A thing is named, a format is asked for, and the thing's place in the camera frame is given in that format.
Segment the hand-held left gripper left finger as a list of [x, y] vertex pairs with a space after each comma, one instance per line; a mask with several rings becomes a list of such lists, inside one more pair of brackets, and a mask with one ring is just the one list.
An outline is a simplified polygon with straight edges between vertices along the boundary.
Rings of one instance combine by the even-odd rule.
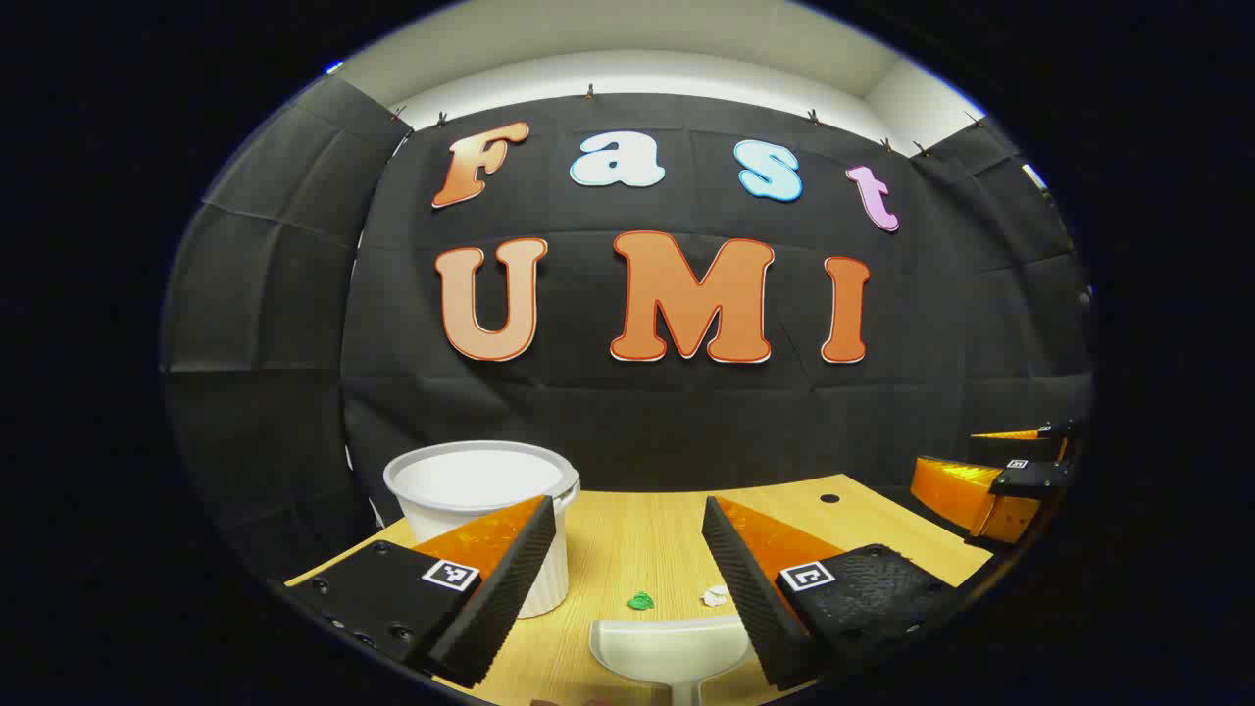
[[371, 540], [285, 589], [285, 603], [382, 657], [462, 687], [484, 680], [556, 535], [552, 497], [408, 548]]

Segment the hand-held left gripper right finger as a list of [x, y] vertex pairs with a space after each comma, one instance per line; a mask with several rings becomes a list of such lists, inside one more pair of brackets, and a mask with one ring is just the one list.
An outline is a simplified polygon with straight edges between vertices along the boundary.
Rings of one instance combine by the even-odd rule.
[[890, 545], [842, 549], [725, 497], [705, 500], [702, 535], [781, 691], [882, 663], [965, 598]]

